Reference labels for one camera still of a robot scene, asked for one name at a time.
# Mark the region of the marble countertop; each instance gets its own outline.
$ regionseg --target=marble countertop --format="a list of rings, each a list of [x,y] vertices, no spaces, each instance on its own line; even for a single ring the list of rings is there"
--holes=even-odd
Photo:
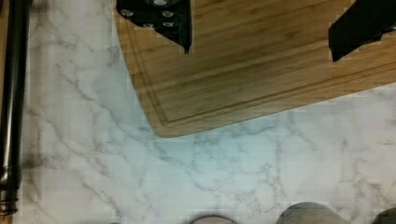
[[[396,84],[179,138],[150,129],[110,0],[35,0],[15,223],[275,223],[318,202],[396,205]]]

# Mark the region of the wooden cutting board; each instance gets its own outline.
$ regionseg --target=wooden cutting board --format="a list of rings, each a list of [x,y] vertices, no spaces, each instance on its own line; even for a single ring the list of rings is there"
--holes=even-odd
[[[0,217],[0,224],[11,224],[12,217]]]
[[[332,62],[328,29],[352,4],[192,0],[190,55],[114,16],[148,121],[173,137],[395,82],[394,33]]]

